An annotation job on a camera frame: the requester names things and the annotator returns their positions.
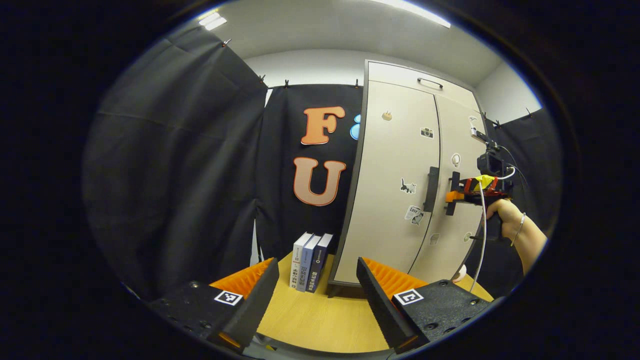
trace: white wall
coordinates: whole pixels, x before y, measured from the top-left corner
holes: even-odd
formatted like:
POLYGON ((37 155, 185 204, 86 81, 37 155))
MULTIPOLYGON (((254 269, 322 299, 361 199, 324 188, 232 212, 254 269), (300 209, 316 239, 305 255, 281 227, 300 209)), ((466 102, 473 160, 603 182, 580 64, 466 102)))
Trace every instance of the white wall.
MULTIPOLYGON (((418 63, 391 56, 350 50, 296 50, 243 59, 253 71, 264 78, 267 86, 297 84, 354 84, 364 81, 364 61, 378 60, 408 66, 448 78, 440 71, 418 63)), ((467 88, 470 86, 458 81, 467 88)))
POLYGON ((486 116, 501 123, 534 112, 542 105, 527 83, 509 64, 502 62, 476 86, 476 97, 486 116))

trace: hand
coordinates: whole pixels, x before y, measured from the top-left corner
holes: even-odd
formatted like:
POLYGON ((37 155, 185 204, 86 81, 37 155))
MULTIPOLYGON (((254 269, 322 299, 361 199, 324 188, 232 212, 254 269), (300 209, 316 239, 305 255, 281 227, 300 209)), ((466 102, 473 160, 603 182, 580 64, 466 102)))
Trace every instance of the hand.
POLYGON ((520 228, 522 213, 511 201, 500 199, 489 205, 486 209, 487 220, 490 219, 496 211, 500 219, 502 219, 502 235, 513 240, 518 228, 520 228))

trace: wooden table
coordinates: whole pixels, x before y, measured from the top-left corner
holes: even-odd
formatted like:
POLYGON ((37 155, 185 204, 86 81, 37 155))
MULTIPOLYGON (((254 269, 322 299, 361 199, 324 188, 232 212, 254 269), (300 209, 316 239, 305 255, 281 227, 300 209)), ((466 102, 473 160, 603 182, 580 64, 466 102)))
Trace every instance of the wooden table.
MULTIPOLYGON (((328 298, 327 282, 333 255, 327 256, 315 293, 289 287, 291 253, 278 262, 280 278, 273 291, 258 333, 269 338, 326 352, 373 352, 388 349, 387 342, 366 299, 328 298)), ((471 288, 473 279, 466 275, 457 285, 471 288)), ((492 301, 480 284, 473 294, 492 301)))

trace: yellow tape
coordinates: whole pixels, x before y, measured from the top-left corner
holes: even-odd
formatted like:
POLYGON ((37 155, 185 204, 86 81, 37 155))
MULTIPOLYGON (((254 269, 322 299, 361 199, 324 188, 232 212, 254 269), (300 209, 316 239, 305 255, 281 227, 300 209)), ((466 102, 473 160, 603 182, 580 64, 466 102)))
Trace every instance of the yellow tape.
POLYGON ((480 175, 476 178, 478 180, 478 184, 474 188, 475 192, 480 191, 480 184, 482 184, 482 189, 486 189, 487 186, 491 185, 495 178, 489 175, 480 175))

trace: ceiling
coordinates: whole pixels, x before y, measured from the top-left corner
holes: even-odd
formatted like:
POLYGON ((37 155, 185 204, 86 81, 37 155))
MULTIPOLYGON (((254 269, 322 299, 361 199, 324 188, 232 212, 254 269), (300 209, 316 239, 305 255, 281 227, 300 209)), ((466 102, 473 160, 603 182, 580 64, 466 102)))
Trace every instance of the ceiling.
POLYGON ((247 59, 306 49, 356 50, 393 56, 477 86, 502 62, 452 24, 368 0, 238 0, 221 5, 228 22, 213 32, 247 59))

